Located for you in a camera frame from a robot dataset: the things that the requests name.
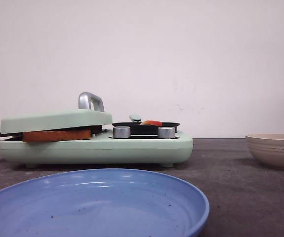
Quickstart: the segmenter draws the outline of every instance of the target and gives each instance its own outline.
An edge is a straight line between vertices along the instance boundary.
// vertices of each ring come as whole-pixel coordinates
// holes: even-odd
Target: black pan
[[[131,128],[131,135],[157,135],[157,128],[159,127],[174,127],[177,132],[177,122],[163,122],[161,126],[156,125],[140,125],[140,122],[115,122],[114,127],[127,126]]]

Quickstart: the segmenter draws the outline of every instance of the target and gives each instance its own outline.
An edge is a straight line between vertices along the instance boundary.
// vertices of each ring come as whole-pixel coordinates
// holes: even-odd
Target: red food item
[[[154,121],[154,120],[146,120],[146,121],[140,123],[140,125],[146,125],[146,124],[161,126],[162,122]]]

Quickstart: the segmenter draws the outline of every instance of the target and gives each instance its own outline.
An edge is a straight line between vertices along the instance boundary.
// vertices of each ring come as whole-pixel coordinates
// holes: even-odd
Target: stove foot
[[[161,167],[164,168],[172,168],[173,167],[173,163],[162,163],[160,164]]]
[[[28,169],[34,169],[38,168],[40,165],[39,164],[26,164],[25,167]]]

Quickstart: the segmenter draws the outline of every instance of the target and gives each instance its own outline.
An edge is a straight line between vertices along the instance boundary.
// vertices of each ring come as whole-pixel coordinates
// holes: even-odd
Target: beige bowl
[[[284,134],[252,134],[246,140],[250,153],[261,163],[284,169]]]

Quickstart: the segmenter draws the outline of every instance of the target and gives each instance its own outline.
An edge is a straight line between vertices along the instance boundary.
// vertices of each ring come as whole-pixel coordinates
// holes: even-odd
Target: white wall
[[[0,0],[0,119],[83,91],[114,121],[284,133],[284,0]]]

